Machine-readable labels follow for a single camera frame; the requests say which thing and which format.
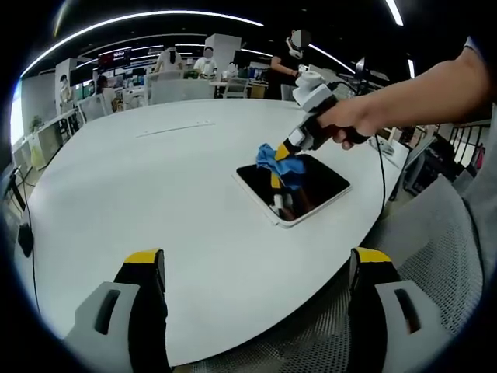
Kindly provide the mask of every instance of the person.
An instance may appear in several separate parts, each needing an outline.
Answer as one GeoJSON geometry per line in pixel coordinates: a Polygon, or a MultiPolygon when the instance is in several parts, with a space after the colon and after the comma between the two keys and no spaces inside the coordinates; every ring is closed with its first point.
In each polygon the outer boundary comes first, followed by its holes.
{"type": "Polygon", "coordinates": [[[88,84],[88,93],[90,96],[93,96],[95,94],[95,82],[93,80],[91,80],[88,84]]]}
{"type": "Polygon", "coordinates": [[[199,73],[199,78],[207,79],[212,78],[216,74],[217,64],[212,58],[214,49],[212,47],[205,47],[203,50],[203,57],[196,60],[193,70],[199,73]]]}
{"type": "Polygon", "coordinates": [[[179,55],[175,47],[164,49],[158,56],[157,63],[154,66],[154,72],[178,70],[183,70],[181,55],[179,55]]]}
{"type": "Polygon", "coordinates": [[[116,97],[116,91],[114,88],[109,87],[109,82],[107,77],[100,75],[96,80],[96,95],[102,94],[103,102],[106,105],[107,114],[112,114],[117,111],[118,99],[116,97]]]}
{"type": "MultiPolygon", "coordinates": [[[[497,263],[497,109],[494,96],[497,87],[497,47],[492,35],[494,33],[480,30],[475,25],[475,31],[470,34],[456,59],[442,62],[412,80],[339,101],[318,118],[322,127],[331,124],[354,127],[359,134],[371,136],[385,127],[461,120],[473,110],[493,101],[485,160],[462,195],[478,233],[486,284],[492,278],[497,263]]],[[[347,141],[344,130],[336,132],[333,140],[345,150],[353,147],[347,141]]]]}
{"type": "Polygon", "coordinates": [[[291,95],[299,76],[299,66],[306,65],[305,48],[311,42],[306,30],[292,30],[291,37],[277,46],[267,73],[266,99],[293,101],[291,95]]]}
{"type": "Polygon", "coordinates": [[[61,112],[65,113],[72,109],[72,88],[69,85],[68,76],[63,74],[61,76],[61,112]]]}

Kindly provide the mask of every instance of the tablet screen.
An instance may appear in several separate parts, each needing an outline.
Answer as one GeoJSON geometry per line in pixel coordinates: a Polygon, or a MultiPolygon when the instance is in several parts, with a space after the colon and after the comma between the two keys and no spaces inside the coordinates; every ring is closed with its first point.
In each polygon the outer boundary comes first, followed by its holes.
{"type": "Polygon", "coordinates": [[[243,181],[285,221],[293,221],[312,212],[350,187],[347,180],[316,158],[307,154],[297,157],[304,162],[305,173],[290,176],[288,180],[299,187],[291,189],[284,186],[280,193],[275,193],[271,187],[271,172],[268,169],[256,165],[237,169],[243,181]],[[282,208],[275,208],[275,194],[281,196],[282,208]]]}

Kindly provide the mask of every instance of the ceiling light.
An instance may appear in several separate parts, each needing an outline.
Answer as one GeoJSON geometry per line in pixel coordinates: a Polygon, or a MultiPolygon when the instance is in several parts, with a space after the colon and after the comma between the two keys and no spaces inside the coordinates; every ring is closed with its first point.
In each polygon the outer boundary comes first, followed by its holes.
{"type": "Polygon", "coordinates": [[[251,21],[250,19],[245,19],[241,17],[235,17],[235,16],[230,16],[227,14],[221,14],[221,13],[213,13],[213,12],[201,12],[197,10],[158,10],[155,12],[142,12],[142,13],[134,13],[134,14],[128,14],[127,16],[121,16],[121,17],[116,17],[112,19],[108,19],[107,21],[102,21],[99,23],[96,23],[94,25],[91,25],[89,27],[84,28],[83,30],[79,30],[77,33],[73,33],[72,35],[69,35],[68,37],[65,37],[58,43],[54,44],[50,48],[48,48],[46,51],[44,51],[40,56],[38,56],[33,62],[30,63],[30,65],[26,68],[26,70],[23,71],[21,74],[21,78],[29,71],[31,70],[36,64],[38,64],[41,60],[43,60],[47,55],[58,49],[59,47],[63,46],[67,42],[75,39],[76,37],[79,37],[83,35],[84,33],[87,33],[89,31],[92,31],[94,29],[98,29],[99,27],[109,25],[111,23],[116,23],[120,21],[125,21],[128,19],[134,19],[134,18],[141,18],[141,17],[148,17],[148,16],[167,16],[167,15],[173,15],[173,14],[187,14],[191,16],[211,16],[211,17],[220,17],[220,18],[226,18],[226,19],[233,19],[234,21],[239,21],[243,23],[249,23],[251,25],[255,26],[264,26],[262,23],[256,22],[256,21],[251,21]]]}
{"type": "Polygon", "coordinates": [[[319,49],[318,47],[316,47],[315,45],[312,45],[312,44],[309,44],[309,47],[311,47],[312,49],[314,49],[315,51],[318,51],[319,53],[325,55],[326,57],[328,58],[331,58],[334,62],[340,64],[341,66],[343,66],[344,68],[346,68],[347,70],[349,70],[350,72],[352,72],[353,74],[355,74],[355,71],[352,70],[349,66],[347,66],[346,64],[344,64],[343,62],[337,60],[336,58],[334,58],[331,54],[329,53],[326,53],[325,51],[323,51],[322,49],[319,49]]]}
{"type": "Polygon", "coordinates": [[[144,37],[132,37],[131,39],[120,40],[120,41],[116,41],[114,43],[102,45],[100,47],[93,48],[90,51],[86,51],[85,53],[81,53],[79,55],[79,57],[84,57],[87,54],[91,54],[91,53],[99,51],[101,49],[112,47],[113,45],[122,44],[122,43],[129,43],[131,41],[141,40],[141,39],[151,39],[152,37],[206,37],[206,36],[207,36],[206,33],[156,33],[154,35],[146,35],[144,37]]]}
{"type": "Polygon", "coordinates": [[[398,11],[397,4],[395,4],[394,0],[385,0],[387,2],[388,8],[390,9],[390,13],[393,15],[395,23],[399,26],[404,26],[402,22],[401,13],[398,11]]]}
{"type": "Polygon", "coordinates": [[[149,47],[133,48],[132,51],[141,51],[142,49],[163,48],[163,45],[151,45],[149,47]]]}
{"type": "Polygon", "coordinates": [[[154,57],[158,57],[158,56],[160,56],[160,54],[150,54],[149,56],[133,57],[133,58],[131,58],[131,60],[134,61],[134,60],[140,60],[142,58],[154,58],[154,57]]]}
{"type": "Polygon", "coordinates": [[[109,54],[109,53],[118,52],[118,51],[125,51],[126,49],[131,49],[131,47],[119,48],[119,49],[114,49],[112,51],[103,52],[103,53],[99,54],[99,56],[103,56],[104,54],[109,54]]]}
{"type": "Polygon", "coordinates": [[[411,75],[411,79],[414,79],[414,61],[413,60],[407,60],[407,63],[409,65],[409,74],[411,75]]]}
{"type": "Polygon", "coordinates": [[[205,44],[175,44],[175,47],[205,47],[205,44]]]}
{"type": "Polygon", "coordinates": [[[255,53],[255,54],[261,54],[262,56],[267,56],[267,57],[272,57],[273,56],[272,54],[267,54],[267,53],[258,52],[258,51],[251,51],[250,49],[243,49],[242,48],[242,51],[249,52],[249,53],[255,53]]]}
{"type": "Polygon", "coordinates": [[[85,62],[84,64],[80,64],[80,65],[76,66],[76,68],[80,68],[80,67],[82,67],[82,66],[85,66],[86,64],[92,64],[92,63],[94,63],[94,62],[97,62],[98,60],[99,60],[98,58],[95,58],[95,59],[93,59],[93,60],[90,60],[90,61],[85,62]]]}

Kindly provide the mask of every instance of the white chair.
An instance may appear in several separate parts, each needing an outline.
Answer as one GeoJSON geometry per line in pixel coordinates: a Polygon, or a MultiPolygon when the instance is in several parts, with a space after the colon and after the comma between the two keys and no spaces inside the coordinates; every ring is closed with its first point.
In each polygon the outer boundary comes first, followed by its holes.
{"type": "Polygon", "coordinates": [[[123,110],[145,106],[145,89],[126,89],[123,91],[123,110]]]}
{"type": "Polygon", "coordinates": [[[295,101],[294,98],[294,89],[297,87],[293,87],[292,85],[282,84],[281,89],[281,100],[282,101],[295,101]]]}
{"type": "Polygon", "coordinates": [[[224,99],[246,99],[249,80],[243,78],[231,78],[228,80],[226,89],[224,90],[224,99]]]}
{"type": "Polygon", "coordinates": [[[109,115],[101,93],[78,101],[78,108],[85,124],[92,120],[109,115]]]}
{"type": "Polygon", "coordinates": [[[164,71],[164,72],[156,72],[154,74],[147,74],[144,77],[145,84],[145,105],[154,105],[153,102],[156,101],[152,98],[153,88],[155,90],[160,90],[163,82],[171,81],[171,80],[181,80],[183,79],[183,71],[164,71]]]}
{"type": "Polygon", "coordinates": [[[207,80],[162,80],[152,82],[148,105],[213,98],[214,87],[207,80]]]}

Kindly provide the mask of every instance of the blue cloth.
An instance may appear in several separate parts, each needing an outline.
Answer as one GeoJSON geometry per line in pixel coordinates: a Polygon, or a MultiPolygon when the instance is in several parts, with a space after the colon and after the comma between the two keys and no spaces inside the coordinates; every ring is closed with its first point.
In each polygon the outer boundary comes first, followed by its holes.
{"type": "Polygon", "coordinates": [[[259,146],[259,153],[255,162],[257,167],[264,167],[278,175],[285,187],[296,190],[301,187],[300,178],[295,177],[305,173],[305,164],[297,157],[286,157],[280,161],[276,161],[274,157],[276,151],[268,144],[259,146]]]}

